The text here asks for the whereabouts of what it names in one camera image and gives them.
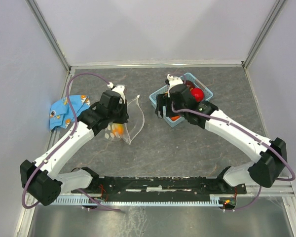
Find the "orange toy tangerine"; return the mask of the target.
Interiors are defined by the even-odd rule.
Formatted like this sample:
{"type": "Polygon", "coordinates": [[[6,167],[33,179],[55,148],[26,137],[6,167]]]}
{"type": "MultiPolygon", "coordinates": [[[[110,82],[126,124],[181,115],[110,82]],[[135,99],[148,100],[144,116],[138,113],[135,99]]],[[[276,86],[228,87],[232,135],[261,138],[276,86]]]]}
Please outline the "orange toy tangerine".
{"type": "Polygon", "coordinates": [[[170,117],[170,120],[171,121],[176,121],[180,118],[180,116],[174,116],[174,117],[170,117]]]}

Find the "green yellow toy mango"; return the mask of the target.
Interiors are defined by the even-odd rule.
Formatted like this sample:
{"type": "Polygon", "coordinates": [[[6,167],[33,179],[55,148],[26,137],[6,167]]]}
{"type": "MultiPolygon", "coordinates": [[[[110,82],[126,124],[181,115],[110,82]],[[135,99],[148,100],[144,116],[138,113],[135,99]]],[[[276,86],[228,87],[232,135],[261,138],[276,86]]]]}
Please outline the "green yellow toy mango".
{"type": "Polygon", "coordinates": [[[124,134],[124,125],[119,123],[112,124],[112,132],[115,136],[122,136],[124,134]]]}

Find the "clear dotted zip top bag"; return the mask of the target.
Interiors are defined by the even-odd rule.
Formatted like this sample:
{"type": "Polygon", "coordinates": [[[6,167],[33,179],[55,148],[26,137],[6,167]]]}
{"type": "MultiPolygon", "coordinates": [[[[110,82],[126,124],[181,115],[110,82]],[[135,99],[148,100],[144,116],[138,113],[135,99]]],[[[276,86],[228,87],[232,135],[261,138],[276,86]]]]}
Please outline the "clear dotted zip top bag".
{"type": "Polygon", "coordinates": [[[134,138],[142,131],[145,124],[145,116],[143,110],[139,105],[140,95],[127,103],[127,113],[129,120],[124,123],[124,134],[122,136],[115,136],[112,132],[112,124],[110,123],[104,132],[104,138],[109,141],[123,140],[126,144],[130,145],[134,138]]]}

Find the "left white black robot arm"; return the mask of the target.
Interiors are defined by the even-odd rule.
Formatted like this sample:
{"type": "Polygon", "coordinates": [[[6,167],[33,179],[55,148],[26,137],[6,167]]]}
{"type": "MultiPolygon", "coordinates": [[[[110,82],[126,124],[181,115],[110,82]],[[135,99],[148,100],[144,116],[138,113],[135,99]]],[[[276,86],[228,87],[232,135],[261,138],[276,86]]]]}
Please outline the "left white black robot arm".
{"type": "Polygon", "coordinates": [[[102,93],[100,101],[92,104],[75,120],[70,130],[45,154],[35,161],[20,165],[23,194],[29,193],[44,206],[60,194],[77,189],[93,193],[99,188],[99,175],[88,167],[61,174],[69,159],[87,142],[105,130],[110,123],[124,124],[127,114],[125,86],[117,85],[102,93]]]}

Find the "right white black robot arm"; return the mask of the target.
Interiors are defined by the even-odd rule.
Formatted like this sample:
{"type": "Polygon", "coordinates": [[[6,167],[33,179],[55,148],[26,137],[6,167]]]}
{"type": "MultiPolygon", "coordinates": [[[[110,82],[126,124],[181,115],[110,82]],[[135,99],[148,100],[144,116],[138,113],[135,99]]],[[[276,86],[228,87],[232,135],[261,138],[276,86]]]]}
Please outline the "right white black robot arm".
{"type": "Polygon", "coordinates": [[[248,182],[270,188],[287,164],[286,143],[258,135],[232,120],[216,105],[199,100],[185,84],[171,87],[156,96],[156,114],[160,117],[181,116],[187,122],[225,139],[246,154],[250,161],[227,167],[219,178],[217,189],[228,193],[248,182]]]}

